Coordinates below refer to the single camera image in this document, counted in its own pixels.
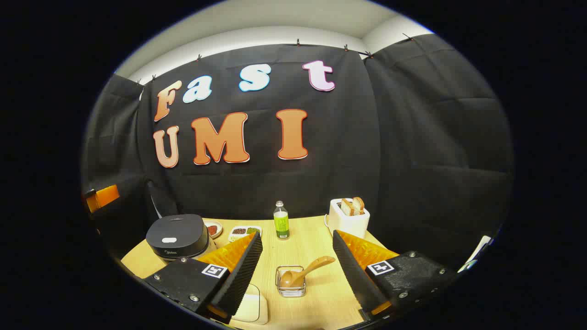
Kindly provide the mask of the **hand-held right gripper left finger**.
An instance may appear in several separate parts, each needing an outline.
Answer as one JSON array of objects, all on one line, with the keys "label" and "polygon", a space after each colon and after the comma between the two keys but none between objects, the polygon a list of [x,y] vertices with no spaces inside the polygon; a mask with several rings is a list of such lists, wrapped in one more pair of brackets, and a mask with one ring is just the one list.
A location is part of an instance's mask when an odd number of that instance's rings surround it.
[{"label": "hand-held right gripper left finger", "polygon": [[228,323],[241,305],[262,251],[256,231],[200,259],[180,257],[144,281],[185,309]]}]

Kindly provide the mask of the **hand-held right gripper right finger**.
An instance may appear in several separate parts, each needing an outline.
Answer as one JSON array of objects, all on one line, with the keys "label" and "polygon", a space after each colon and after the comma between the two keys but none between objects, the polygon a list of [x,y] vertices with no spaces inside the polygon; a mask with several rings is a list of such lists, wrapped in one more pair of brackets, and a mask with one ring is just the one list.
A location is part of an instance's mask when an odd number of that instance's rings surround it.
[{"label": "hand-held right gripper right finger", "polygon": [[423,253],[395,253],[335,230],[332,246],[365,313],[399,317],[424,305],[457,278],[457,272]]}]

